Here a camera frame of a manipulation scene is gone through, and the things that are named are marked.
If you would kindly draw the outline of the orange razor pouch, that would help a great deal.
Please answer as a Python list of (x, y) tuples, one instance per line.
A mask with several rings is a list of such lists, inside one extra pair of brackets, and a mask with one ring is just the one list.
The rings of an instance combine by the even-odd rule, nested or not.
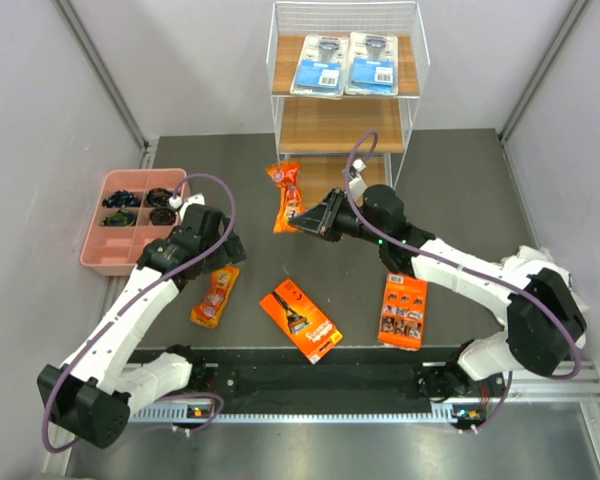
[(192, 308), (190, 321), (208, 329), (216, 328), (239, 275), (240, 269), (235, 266), (213, 271), (210, 288), (201, 303)]
[(284, 161), (270, 165), (267, 174), (279, 189), (280, 204), (274, 222), (273, 233), (294, 233), (298, 229), (290, 221), (306, 211), (301, 189), (299, 187), (300, 162)]

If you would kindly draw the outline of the orange Gillette razor box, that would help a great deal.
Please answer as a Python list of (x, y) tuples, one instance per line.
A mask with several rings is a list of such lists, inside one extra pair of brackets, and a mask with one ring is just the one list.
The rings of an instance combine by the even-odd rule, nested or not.
[(313, 365), (343, 338), (335, 323), (292, 279), (269, 292), (260, 306)]

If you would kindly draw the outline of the blue razor blister pack one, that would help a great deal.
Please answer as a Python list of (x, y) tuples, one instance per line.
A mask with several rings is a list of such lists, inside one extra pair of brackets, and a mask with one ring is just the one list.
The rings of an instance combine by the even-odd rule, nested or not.
[(340, 99), (346, 81), (349, 39), (311, 34), (303, 46), (290, 87), (293, 96)]

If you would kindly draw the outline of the blue razor blister pack two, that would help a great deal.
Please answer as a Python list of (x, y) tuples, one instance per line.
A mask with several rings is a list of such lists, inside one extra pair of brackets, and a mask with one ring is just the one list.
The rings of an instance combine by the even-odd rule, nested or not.
[(398, 38), (362, 32), (349, 36), (347, 95), (398, 95)]

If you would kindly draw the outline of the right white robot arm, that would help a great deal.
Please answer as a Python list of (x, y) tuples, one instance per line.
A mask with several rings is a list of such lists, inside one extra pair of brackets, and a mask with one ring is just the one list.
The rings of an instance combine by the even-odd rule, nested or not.
[(493, 314), (501, 331), (465, 342), (434, 369), (427, 379), (438, 389), (467, 396), (496, 374), (526, 370), (556, 378), (562, 361), (581, 361), (587, 330), (582, 302), (570, 273), (539, 250), (521, 246), (499, 263), (464, 253), (408, 222), (403, 201), (384, 184), (360, 195), (334, 188), (290, 223), (330, 242), (348, 235), (375, 243), (390, 272), (444, 287)]

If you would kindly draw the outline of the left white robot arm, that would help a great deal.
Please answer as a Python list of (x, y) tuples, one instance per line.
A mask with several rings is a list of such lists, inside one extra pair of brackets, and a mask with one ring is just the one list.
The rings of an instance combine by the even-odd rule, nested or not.
[(149, 327), (188, 282), (246, 258), (232, 216), (193, 203), (181, 208), (180, 217), (167, 237), (144, 248), (120, 296), (82, 346), (61, 366), (47, 365), (39, 373), (48, 451), (57, 450), (49, 439), (51, 424), (105, 449), (139, 410), (173, 392), (192, 397), (206, 387), (200, 360), (183, 345), (124, 370)]

